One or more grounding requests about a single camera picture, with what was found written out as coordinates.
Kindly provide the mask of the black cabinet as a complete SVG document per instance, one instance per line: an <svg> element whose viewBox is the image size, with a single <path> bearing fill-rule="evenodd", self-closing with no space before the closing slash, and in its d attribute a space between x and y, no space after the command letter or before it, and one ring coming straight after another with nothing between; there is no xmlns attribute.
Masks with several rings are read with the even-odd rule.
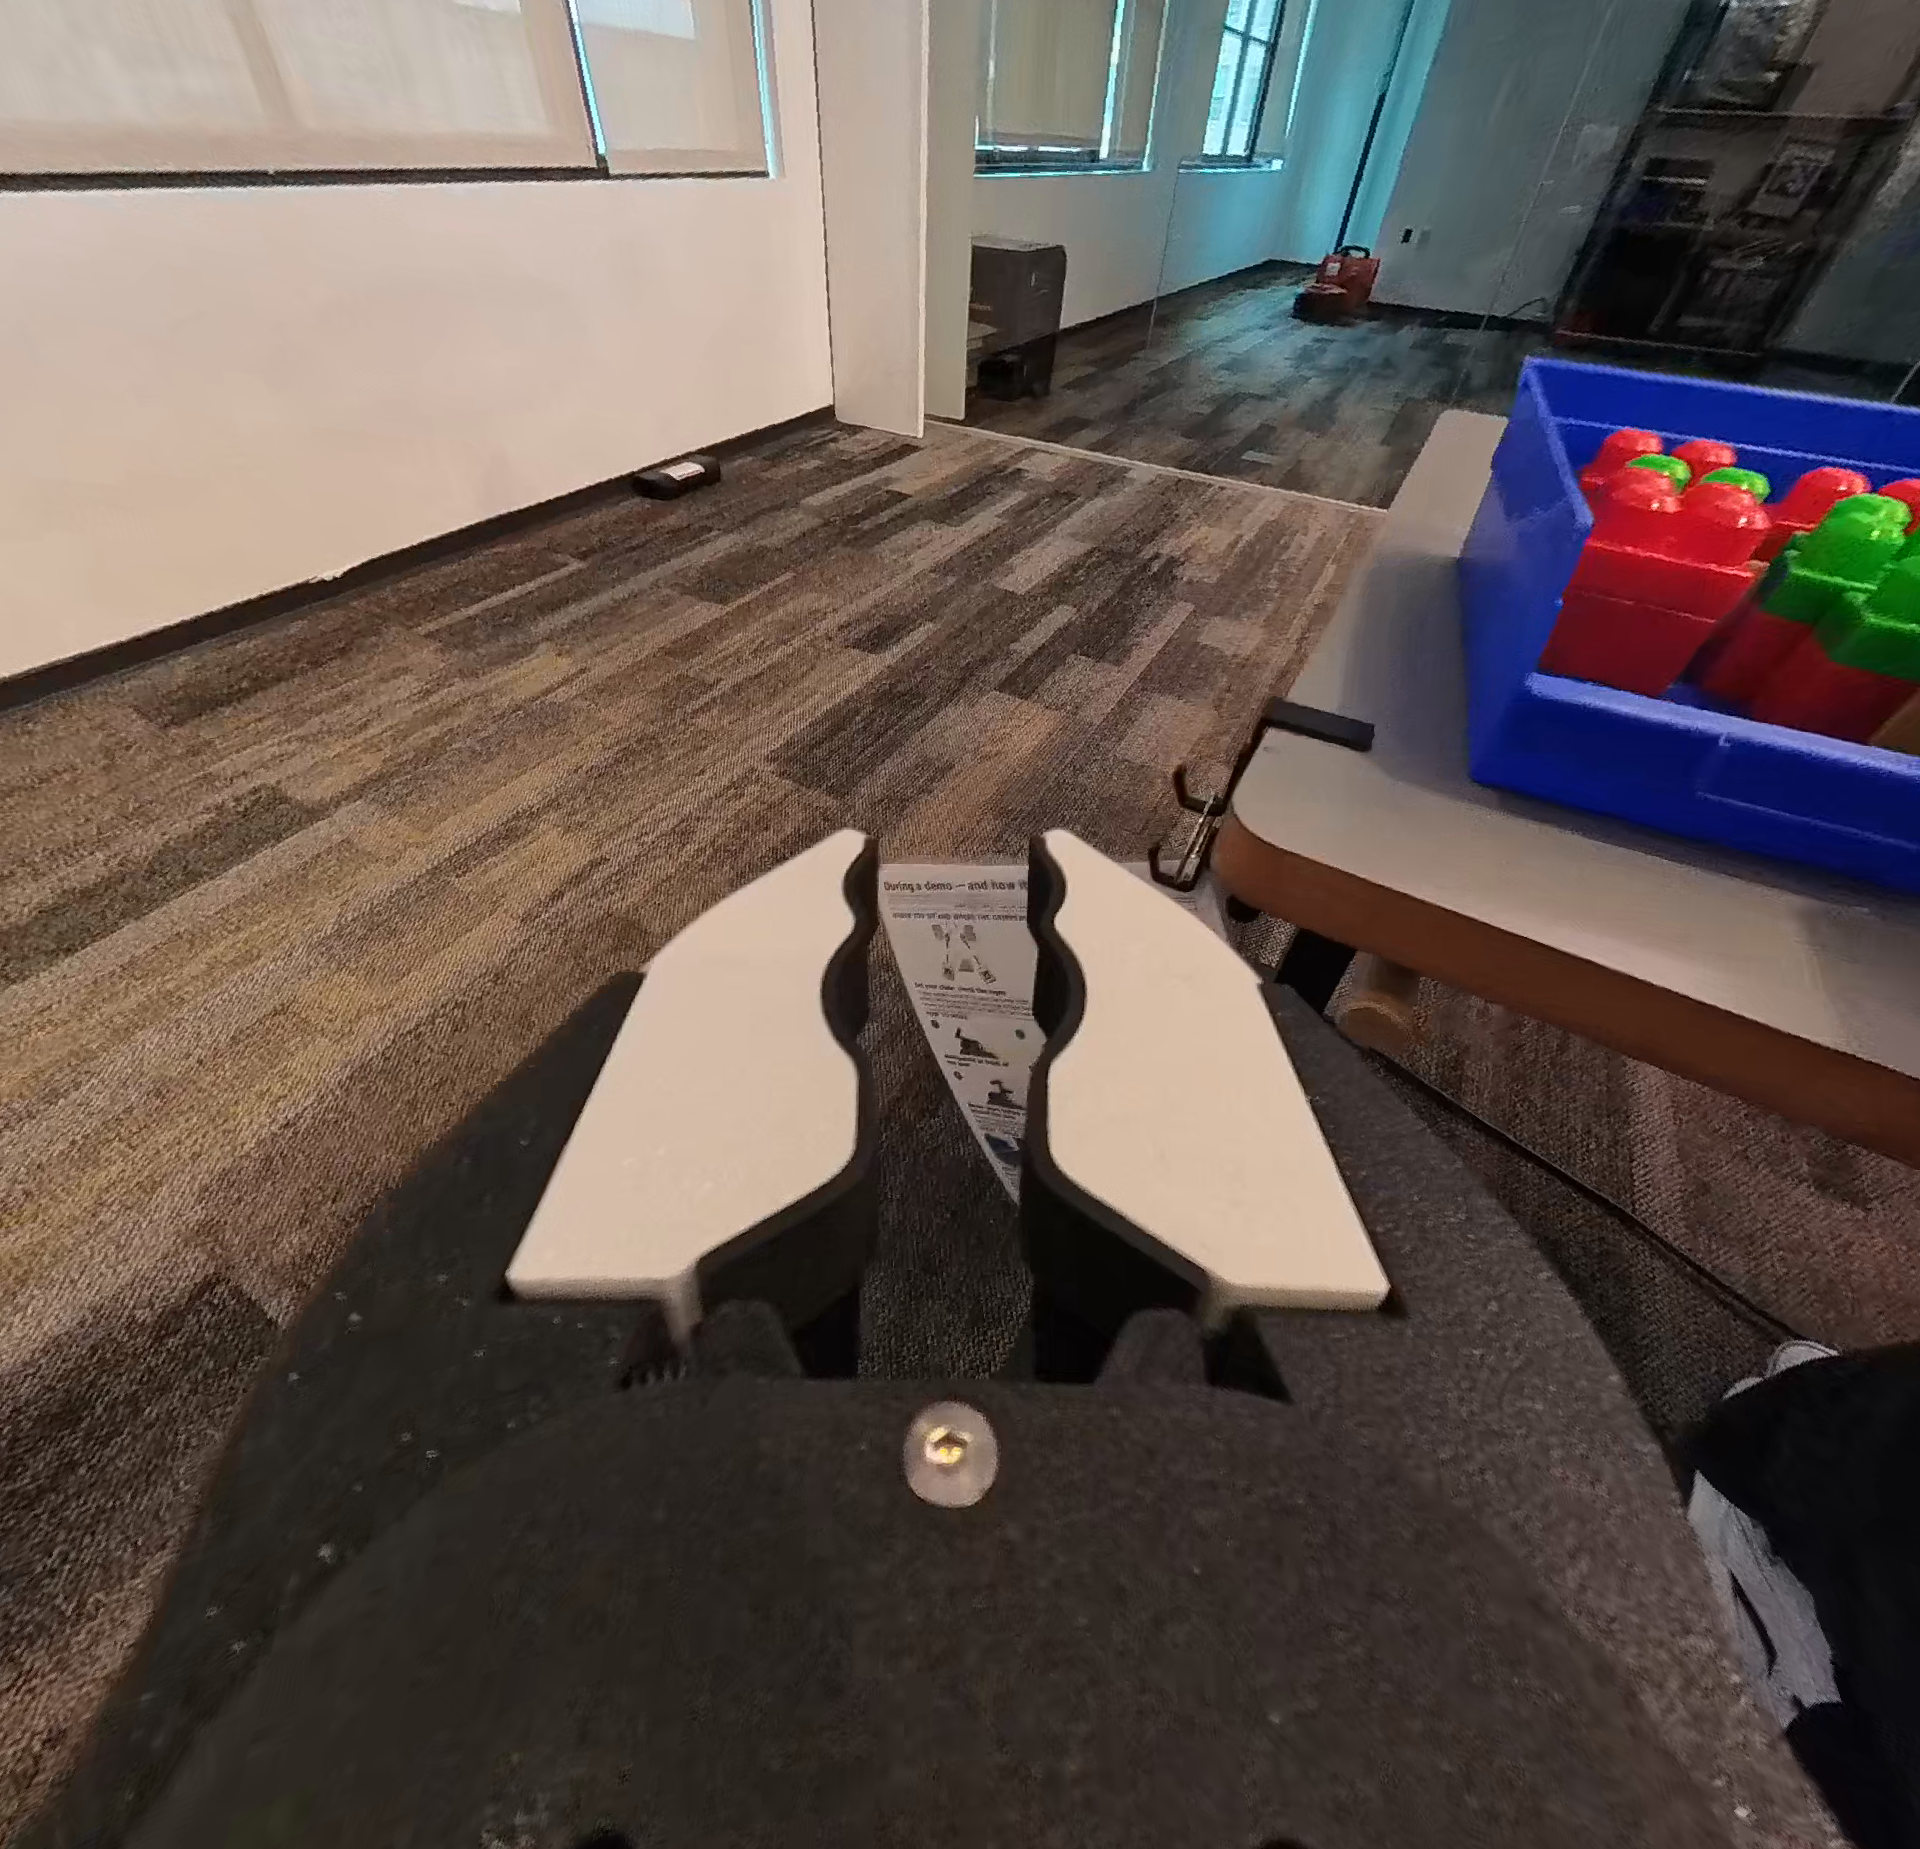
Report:
<svg viewBox="0 0 1920 1849"><path fill-rule="evenodd" d="M971 350L977 395L1047 395L1058 350L1068 248L977 232L971 240Z"/></svg>

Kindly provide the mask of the glass window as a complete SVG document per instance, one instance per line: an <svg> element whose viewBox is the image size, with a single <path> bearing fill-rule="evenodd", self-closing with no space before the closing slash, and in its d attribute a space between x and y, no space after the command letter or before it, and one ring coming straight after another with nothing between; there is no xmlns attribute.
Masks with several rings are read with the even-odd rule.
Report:
<svg viewBox="0 0 1920 1849"><path fill-rule="evenodd" d="M758 0L2 0L4 175L762 175Z"/></svg>
<svg viewBox="0 0 1920 1849"><path fill-rule="evenodd" d="M1131 173L1174 140L1176 0L981 0L979 175ZM1207 107L1187 166L1277 163L1270 115L1305 0L1199 0Z"/></svg>

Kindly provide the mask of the blue storage bin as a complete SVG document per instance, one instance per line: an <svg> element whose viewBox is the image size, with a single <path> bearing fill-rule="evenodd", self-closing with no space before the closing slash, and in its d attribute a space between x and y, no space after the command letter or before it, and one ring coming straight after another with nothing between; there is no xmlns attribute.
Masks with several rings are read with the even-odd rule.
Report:
<svg viewBox="0 0 1920 1849"><path fill-rule="evenodd" d="M1718 848L1918 888L1916 755L1538 672L1612 428L1731 445L1774 494L1822 464L1916 477L1916 411L1531 357L1459 557L1468 772L1479 785Z"/></svg>

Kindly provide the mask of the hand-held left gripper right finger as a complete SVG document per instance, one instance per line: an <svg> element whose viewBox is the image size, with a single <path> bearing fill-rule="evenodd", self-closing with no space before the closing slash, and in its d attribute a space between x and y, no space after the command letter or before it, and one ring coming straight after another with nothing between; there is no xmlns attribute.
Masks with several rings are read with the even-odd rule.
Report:
<svg viewBox="0 0 1920 1849"><path fill-rule="evenodd" d="M1265 1001L1199 916L1081 837L1035 837L1021 1248L1081 1328L1174 1310L1379 1311L1390 1281Z"/></svg>

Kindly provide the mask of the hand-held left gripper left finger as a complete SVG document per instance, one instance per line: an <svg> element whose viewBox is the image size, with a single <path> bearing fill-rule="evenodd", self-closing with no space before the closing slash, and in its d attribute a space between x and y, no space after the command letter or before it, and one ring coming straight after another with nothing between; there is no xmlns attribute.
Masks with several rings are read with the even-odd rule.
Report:
<svg viewBox="0 0 1920 1849"><path fill-rule="evenodd" d="M877 842L839 830L654 956L506 1266L514 1300L826 1317L857 1292L874 932Z"/></svg>

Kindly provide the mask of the dark display shelf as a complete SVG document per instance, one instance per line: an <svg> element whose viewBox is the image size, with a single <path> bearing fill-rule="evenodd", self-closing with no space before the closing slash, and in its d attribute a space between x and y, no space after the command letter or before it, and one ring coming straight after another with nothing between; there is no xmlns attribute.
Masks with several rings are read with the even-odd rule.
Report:
<svg viewBox="0 0 1920 1849"><path fill-rule="evenodd" d="M1916 401L1916 49L1918 0L1690 0L1555 347Z"/></svg>

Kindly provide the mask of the printed paper sheet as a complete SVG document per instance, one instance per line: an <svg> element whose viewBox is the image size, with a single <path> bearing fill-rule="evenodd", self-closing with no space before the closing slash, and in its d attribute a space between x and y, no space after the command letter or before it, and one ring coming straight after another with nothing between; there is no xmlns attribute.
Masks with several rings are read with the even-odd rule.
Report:
<svg viewBox="0 0 1920 1849"><path fill-rule="evenodd" d="M883 862L883 932L947 1093L1008 1198L1019 1198L1026 1096L1044 1030L1026 864Z"/></svg>

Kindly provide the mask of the red floor object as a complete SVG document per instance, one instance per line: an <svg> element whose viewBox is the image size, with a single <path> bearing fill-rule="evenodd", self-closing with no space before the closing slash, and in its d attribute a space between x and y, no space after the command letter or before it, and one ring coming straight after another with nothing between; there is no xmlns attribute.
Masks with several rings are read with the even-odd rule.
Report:
<svg viewBox="0 0 1920 1849"><path fill-rule="evenodd" d="M1332 248L1299 287L1293 316L1309 326L1353 326L1362 320L1373 302L1380 258L1362 245Z"/></svg>

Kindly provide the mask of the cluster of mega blocks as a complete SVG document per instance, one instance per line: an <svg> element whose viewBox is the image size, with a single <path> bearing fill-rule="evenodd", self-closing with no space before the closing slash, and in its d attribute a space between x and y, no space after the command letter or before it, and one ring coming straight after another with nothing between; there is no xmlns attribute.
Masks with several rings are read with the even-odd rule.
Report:
<svg viewBox="0 0 1920 1849"><path fill-rule="evenodd" d="M1916 477L1822 464L1774 494L1731 445L1620 426L1581 491L1543 676L1916 755Z"/></svg>

